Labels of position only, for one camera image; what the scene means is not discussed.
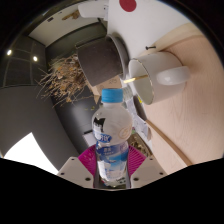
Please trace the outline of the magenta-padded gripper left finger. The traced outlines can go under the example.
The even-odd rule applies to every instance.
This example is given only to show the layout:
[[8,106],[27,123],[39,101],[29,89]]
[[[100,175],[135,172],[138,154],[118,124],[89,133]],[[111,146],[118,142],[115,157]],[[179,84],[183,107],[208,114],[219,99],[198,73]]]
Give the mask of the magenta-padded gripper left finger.
[[95,146],[92,145],[78,157],[70,157],[58,171],[58,176],[84,188],[94,187],[97,171]]

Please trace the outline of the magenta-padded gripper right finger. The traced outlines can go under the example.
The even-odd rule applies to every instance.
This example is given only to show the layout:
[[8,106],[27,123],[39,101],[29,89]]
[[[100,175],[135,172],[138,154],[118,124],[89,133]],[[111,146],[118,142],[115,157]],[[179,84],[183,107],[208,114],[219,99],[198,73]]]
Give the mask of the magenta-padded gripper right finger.
[[126,188],[134,189],[165,177],[167,173],[154,156],[146,157],[133,146],[129,147],[126,171]]

